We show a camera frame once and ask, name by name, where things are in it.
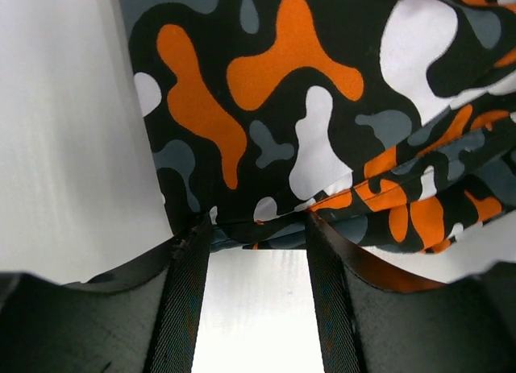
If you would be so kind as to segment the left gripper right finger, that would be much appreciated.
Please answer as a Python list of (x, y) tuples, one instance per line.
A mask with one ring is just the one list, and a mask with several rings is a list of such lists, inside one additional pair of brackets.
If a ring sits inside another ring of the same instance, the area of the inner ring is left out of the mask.
[(513, 263), (443, 284), (384, 261), (315, 214), (305, 232), (325, 371), (514, 371)]

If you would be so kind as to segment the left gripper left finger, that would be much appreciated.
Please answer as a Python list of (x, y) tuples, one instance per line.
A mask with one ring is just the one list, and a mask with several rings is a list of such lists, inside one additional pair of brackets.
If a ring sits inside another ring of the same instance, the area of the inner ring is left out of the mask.
[(2, 371), (191, 371), (211, 239), (202, 216), (85, 283), (2, 274)]

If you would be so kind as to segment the camouflage orange black shorts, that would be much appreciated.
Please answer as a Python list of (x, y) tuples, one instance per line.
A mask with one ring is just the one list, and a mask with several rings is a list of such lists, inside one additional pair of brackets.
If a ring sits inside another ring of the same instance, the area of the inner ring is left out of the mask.
[(515, 0), (119, 0), (173, 233), (439, 253), (515, 209)]

